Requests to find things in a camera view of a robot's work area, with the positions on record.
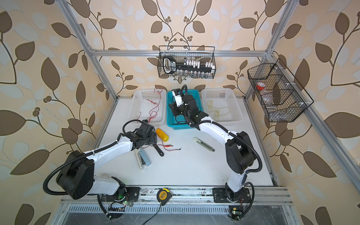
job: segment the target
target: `tape measure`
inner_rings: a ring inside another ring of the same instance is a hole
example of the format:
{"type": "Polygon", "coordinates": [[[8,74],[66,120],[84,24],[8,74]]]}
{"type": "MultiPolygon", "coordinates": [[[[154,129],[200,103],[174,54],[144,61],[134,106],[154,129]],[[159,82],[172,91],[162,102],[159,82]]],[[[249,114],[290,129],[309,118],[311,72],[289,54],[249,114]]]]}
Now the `tape measure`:
{"type": "Polygon", "coordinates": [[[161,203],[161,205],[165,205],[167,201],[172,197],[172,194],[170,191],[166,188],[162,188],[158,191],[156,195],[158,201],[161,203]]]}

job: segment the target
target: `white plastic basket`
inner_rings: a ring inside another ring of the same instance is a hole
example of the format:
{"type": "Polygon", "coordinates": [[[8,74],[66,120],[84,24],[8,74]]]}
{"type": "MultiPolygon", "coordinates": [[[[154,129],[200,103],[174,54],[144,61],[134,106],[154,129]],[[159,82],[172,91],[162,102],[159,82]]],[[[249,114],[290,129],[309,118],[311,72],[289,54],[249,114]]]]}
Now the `white plastic basket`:
{"type": "Polygon", "coordinates": [[[150,101],[154,103],[159,103],[159,111],[157,112],[157,116],[151,119],[150,123],[163,123],[166,116],[166,90],[163,89],[155,89],[155,91],[154,89],[142,89],[135,91],[131,101],[128,120],[148,119],[150,117],[150,111],[154,107],[156,107],[156,105],[150,101]]]}
{"type": "Polygon", "coordinates": [[[203,89],[201,104],[204,112],[216,122],[240,121],[243,118],[235,93],[229,88],[203,89]]]}

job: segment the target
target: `black tool handle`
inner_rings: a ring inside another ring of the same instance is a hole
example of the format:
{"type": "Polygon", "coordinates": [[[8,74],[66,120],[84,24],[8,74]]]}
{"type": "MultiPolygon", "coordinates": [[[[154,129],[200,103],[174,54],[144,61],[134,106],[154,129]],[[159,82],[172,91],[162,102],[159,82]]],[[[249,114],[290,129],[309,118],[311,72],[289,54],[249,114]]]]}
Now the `black tool handle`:
{"type": "Polygon", "coordinates": [[[156,149],[156,151],[158,151],[160,156],[164,156],[164,153],[162,152],[162,150],[158,146],[154,146],[154,148],[156,149]]]}

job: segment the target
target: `wire mesh basket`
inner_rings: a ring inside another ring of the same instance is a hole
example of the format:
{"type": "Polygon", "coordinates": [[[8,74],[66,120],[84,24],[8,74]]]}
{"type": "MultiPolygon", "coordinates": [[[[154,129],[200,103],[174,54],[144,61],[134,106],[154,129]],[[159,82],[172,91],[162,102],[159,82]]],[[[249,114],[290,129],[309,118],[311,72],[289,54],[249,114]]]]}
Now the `wire mesh basket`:
{"type": "Polygon", "coordinates": [[[269,122],[293,122],[314,102],[291,71],[294,81],[285,77],[282,65],[277,60],[248,69],[250,84],[269,122]],[[304,90],[311,100],[303,99],[295,86],[304,90]]]}
{"type": "Polygon", "coordinates": [[[213,79],[214,51],[215,47],[210,46],[159,46],[159,77],[213,79]]]}

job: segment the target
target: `yellow cylinder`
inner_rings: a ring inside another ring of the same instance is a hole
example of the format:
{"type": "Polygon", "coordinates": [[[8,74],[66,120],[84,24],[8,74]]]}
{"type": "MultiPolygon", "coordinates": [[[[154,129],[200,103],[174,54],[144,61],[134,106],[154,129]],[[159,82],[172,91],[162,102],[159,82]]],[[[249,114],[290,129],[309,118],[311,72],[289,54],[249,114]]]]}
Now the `yellow cylinder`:
{"type": "Polygon", "coordinates": [[[169,136],[167,136],[166,133],[162,131],[160,128],[156,129],[156,133],[163,141],[167,142],[169,140],[169,136]]]}

